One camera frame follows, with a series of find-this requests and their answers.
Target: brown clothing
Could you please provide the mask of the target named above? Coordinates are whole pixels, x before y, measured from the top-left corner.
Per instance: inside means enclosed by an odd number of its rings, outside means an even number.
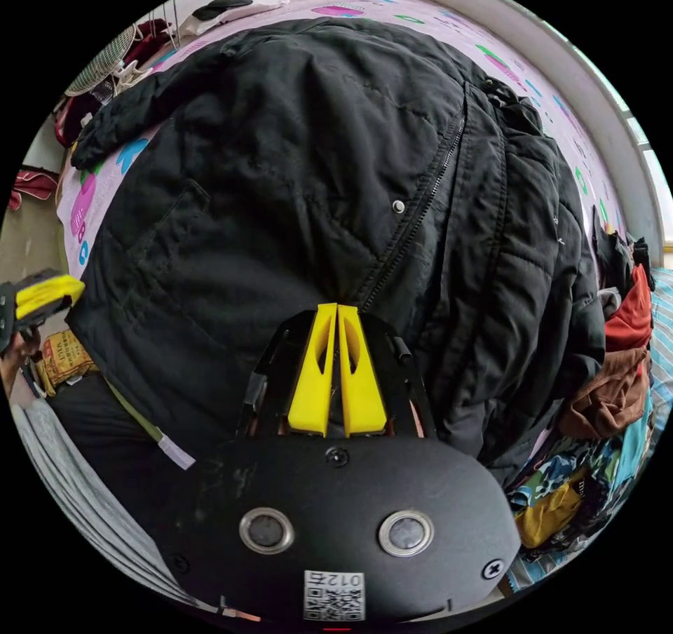
[[[579,440],[604,440],[638,421],[645,410],[649,363],[644,346],[606,353],[598,375],[565,405],[561,433]]]

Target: black jacket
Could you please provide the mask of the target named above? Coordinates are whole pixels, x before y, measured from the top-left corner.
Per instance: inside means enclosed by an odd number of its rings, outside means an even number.
[[[160,122],[69,324],[192,455],[234,432],[278,324],[319,302],[394,325],[447,440],[503,484],[599,369],[573,175],[532,105],[451,46],[371,20],[242,32],[116,98],[72,164]]]

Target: printed bedsheet pattern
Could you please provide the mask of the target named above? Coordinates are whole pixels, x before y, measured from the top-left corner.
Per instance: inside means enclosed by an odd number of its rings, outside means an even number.
[[[529,97],[538,108],[545,132],[556,139],[574,172],[587,233],[591,232],[592,207],[596,205],[603,223],[610,222],[624,236],[623,212],[605,166],[584,127],[560,94],[529,62],[493,34],[431,1],[290,0],[288,5],[276,10],[209,31],[182,49],[162,57],[154,65],[154,71],[167,70],[203,46],[244,29],[289,19],[325,16],[373,19],[429,34],[465,53],[490,75],[508,83],[519,95]],[[138,136],[98,164],[91,173],[66,167],[57,213],[64,225],[65,253],[73,276],[79,278],[84,271],[107,207],[129,167],[157,129]]]

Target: fan grille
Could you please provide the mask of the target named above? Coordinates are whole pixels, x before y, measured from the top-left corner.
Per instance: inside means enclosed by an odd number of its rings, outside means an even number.
[[[101,50],[68,85],[65,95],[79,96],[89,92],[116,71],[133,43],[135,30],[135,25],[129,26]]]

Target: blue striped cloth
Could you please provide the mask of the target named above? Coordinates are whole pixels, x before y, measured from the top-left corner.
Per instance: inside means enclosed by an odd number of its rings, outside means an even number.
[[[656,290],[652,294],[654,332],[650,343],[652,358],[650,397],[656,419],[648,455],[652,454],[659,436],[666,427],[673,406],[673,271],[653,269],[652,276],[656,282]],[[518,592],[530,587],[558,570],[586,549],[597,536],[598,534],[588,539],[577,549],[551,552],[533,562],[526,562],[517,557],[507,573],[512,591]]]

